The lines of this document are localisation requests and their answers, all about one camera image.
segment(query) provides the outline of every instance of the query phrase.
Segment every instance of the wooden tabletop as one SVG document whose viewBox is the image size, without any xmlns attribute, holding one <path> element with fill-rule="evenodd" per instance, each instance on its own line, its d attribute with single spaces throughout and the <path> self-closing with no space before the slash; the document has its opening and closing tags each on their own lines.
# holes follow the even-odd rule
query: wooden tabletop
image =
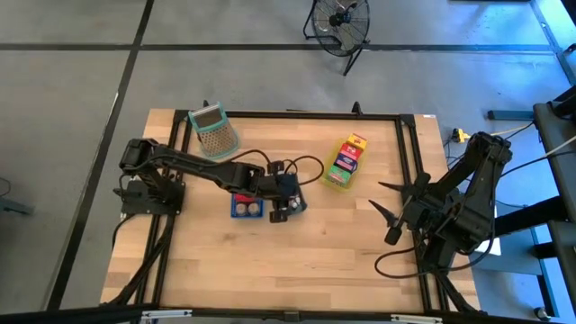
<svg viewBox="0 0 576 324">
<path fill-rule="evenodd" d="M 167 143 L 173 116 L 174 110 L 151 110 L 143 137 Z M 266 217 L 270 205 L 265 207 L 263 219 L 232 219 L 229 193 L 209 181 L 185 175 L 184 206 L 175 221 L 162 306 L 423 311 L 417 278 L 391 280 L 374 271 L 374 260 L 380 254 L 413 246 L 406 230 L 396 246 L 385 244 L 384 218 L 368 202 L 373 199 L 393 212 L 401 210 L 400 194 L 377 183 L 402 184 L 393 122 L 261 118 L 232 118 L 230 122 L 241 139 L 239 152 L 262 149 L 272 160 L 301 155 L 323 160 L 338 139 L 352 132 L 368 139 L 367 154 L 349 192 L 335 191 L 320 181 L 307 184 L 302 191 L 308 209 L 278 224 Z M 447 168 L 436 117 L 417 115 L 416 124 L 424 169 L 437 180 Z M 413 179 L 408 130 L 405 138 Z M 190 153 L 201 155 L 194 134 L 192 139 Z M 258 155 L 241 161 L 265 164 Z M 300 181 L 320 171 L 311 160 L 299 162 L 298 169 Z M 102 302 L 115 297 L 140 266 L 150 221 L 150 215 L 138 215 L 120 229 Z M 454 265 L 467 262 L 467 257 L 457 256 Z M 417 272 L 413 253 L 387 258 L 380 267 L 390 274 Z M 153 286 L 154 278 L 150 276 L 148 287 Z M 450 278 L 465 299 L 478 307 L 471 270 L 452 273 Z M 431 276 L 428 281 L 437 308 Z M 150 299 L 148 289 L 145 300 Z"/>
</svg>

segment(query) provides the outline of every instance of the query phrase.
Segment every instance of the colorful block stack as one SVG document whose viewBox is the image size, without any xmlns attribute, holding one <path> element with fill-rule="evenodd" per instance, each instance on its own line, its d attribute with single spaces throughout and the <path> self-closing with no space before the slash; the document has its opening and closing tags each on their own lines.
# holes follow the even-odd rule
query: colorful block stack
<svg viewBox="0 0 576 324">
<path fill-rule="evenodd" d="M 358 169 L 358 160 L 368 141 L 356 134 L 350 135 L 337 153 L 336 161 L 328 171 L 328 180 L 346 187 L 352 174 Z"/>
</svg>

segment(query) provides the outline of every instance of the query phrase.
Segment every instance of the cheese grater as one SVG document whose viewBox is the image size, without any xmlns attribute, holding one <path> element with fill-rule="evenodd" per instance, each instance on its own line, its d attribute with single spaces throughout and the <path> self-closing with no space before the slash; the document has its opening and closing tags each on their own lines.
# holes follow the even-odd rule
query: cheese grater
<svg viewBox="0 0 576 324">
<path fill-rule="evenodd" d="M 206 157 L 223 158 L 238 149 L 238 135 L 220 103 L 188 112 L 188 117 L 198 134 L 202 152 Z"/>
</svg>

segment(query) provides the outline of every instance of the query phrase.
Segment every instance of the white cable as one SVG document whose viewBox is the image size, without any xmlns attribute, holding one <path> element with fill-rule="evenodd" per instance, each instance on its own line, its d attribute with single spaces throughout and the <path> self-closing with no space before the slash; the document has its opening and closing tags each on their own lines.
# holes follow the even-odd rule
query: white cable
<svg viewBox="0 0 576 324">
<path fill-rule="evenodd" d="M 574 135 L 571 139 L 566 140 L 564 143 L 560 144 L 557 148 L 554 148 L 553 150 L 546 152 L 546 154 L 544 154 L 544 156 L 542 158 L 546 158 L 546 157 L 550 156 L 551 154 L 556 152 L 558 149 L 565 147 L 566 145 L 570 144 L 574 140 L 576 140 L 576 135 Z"/>
</svg>

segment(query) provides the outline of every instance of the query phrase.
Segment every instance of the concrete floor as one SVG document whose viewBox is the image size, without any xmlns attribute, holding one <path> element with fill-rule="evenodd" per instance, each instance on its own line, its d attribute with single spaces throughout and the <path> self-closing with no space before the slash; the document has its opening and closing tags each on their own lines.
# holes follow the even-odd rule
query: concrete floor
<svg viewBox="0 0 576 324">
<path fill-rule="evenodd" d="M 131 43 L 144 4 L 4 0 L 0 42 Z M 538 4 L 561 45 L 576 40 L 559 0 Z M 372 44 L 547 44 L 526 3 L 370 5 Z M 309 9 L 307 0 L 157 0 L 144 43 L 303 43 Z M 0 176 L 13 183 L 7 197 L 35 207 L 29 217 L 0 214 L 0 313 L 42 307 L 127 56 L 0 51 Z M 120 209 L 112 193 L 117 162 L 126 141 L 141 134 L 150 108 L 197 108 L 207 99 L 231 110 L 347 112 L 359 101 L 370 113 L 433 113 L 446 138 L 454 127 L 468 133 L 517 127 L 523 123 L 484 116 L 490 109 L 529 110 L 569 87 L 547 52 L 366 52 L 347 77 L 339 74 L 343 64 L 322 51 L 141 52 L 63 307 L 99 301 Z M 517 135 L 512 148 L 510 167 L 542 154 L 534 129 Z M 453 156 L 463 150 L 451 145 Z M 521 183 L 523 172 L 542 180 Z M 498 188 L 498 198 L 507 203 L 530 204 L 555 194 L 546 163 L 507 176 Z M 557 264 L 551 268 L 557 271 Z M 542 305 L 539 296 L 527 297 L 537 289 L 533 276 L 475 270 L 474 278 L 489 313 L 533 319 L 532 308 Z M 557 286 L 565 293 L 562 283 Z M 560 320 L 574 320 L 569 304 L 562 305 Z"/>
</svg>

